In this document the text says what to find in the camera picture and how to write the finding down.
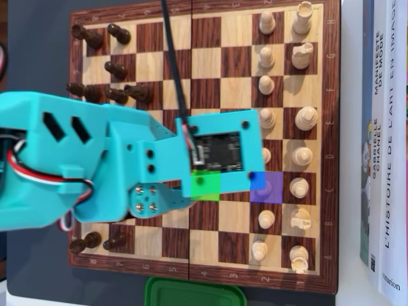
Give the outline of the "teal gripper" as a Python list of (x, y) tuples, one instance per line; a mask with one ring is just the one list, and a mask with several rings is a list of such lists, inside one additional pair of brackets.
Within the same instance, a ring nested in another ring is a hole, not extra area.
[[(131, 122), (110, 123), (110, 148), (108, 151), (109, 183), (116, 219), (126, 214), (149, 218), (159, 213), (159, 179), (157, 143), (176, 137), (176, 134), (148, 113)], [(181, 187), (161, 189), (161, 213), (181, 210), (191, 206), (191, 199), (184, 197)]]

